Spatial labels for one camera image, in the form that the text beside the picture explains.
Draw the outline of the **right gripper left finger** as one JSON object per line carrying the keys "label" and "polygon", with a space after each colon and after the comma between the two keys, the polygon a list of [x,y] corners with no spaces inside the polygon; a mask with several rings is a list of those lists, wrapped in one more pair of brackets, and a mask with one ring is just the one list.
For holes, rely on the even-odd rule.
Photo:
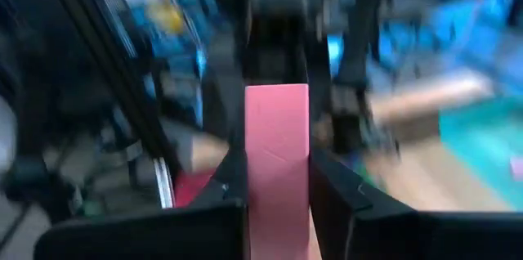
{"label": "right gripper left finger", "polygon": [[247,159],[229,150],[186,207],[69,220],[46,231],[34,260],[247,260]]}

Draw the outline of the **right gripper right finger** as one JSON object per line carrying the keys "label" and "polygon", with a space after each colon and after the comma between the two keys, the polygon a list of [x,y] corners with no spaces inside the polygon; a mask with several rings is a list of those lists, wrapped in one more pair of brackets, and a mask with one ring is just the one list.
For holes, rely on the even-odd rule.
{"label": "right gripper right finger", "polygon": [[323,260],[523,260],[523,213],[418,211],[318,147],[309,197]]}

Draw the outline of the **red plastic bin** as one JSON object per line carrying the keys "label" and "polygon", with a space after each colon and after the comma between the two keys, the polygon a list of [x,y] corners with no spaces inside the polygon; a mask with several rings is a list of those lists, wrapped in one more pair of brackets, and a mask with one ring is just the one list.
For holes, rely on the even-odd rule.
{"label": "red plastic bin", "polygon": [[173,200],[176,208],[188,206],[211,180],[214,170],[202,173],[180,171],[174,179]]}

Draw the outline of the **pink block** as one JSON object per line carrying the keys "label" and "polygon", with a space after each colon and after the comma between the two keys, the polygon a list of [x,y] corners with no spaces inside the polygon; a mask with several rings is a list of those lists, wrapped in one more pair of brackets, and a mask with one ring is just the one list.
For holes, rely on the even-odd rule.
{"label": "pink block", "polygon": [[523,156],[512,156],[509,162],[512,179],[523,182]]}
{"label": "pink block", "polygon": [[321,260],[309,203],[309,87],[245,90],[250,260]]}

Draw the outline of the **teal plastic bin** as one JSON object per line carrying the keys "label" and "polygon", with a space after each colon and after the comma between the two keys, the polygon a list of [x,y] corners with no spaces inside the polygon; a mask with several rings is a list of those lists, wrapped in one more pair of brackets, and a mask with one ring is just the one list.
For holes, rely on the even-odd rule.
{"label": "teal plastic bin", "polygon": [[523,210],[523,182],[510,158],[523,156],[523,100],[499,98],[440,113],[440,136],[453,154],[506,203]]}

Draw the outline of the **silver metal bracket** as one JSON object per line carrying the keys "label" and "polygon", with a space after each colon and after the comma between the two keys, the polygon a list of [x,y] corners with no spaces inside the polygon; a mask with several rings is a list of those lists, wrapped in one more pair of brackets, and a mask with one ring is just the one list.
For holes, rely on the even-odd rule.
{"label": "silver metal bracket", "polygon": [[154,160],[154,172],[162,208],[173,208],[172,182],[168,166],[163,158]]}

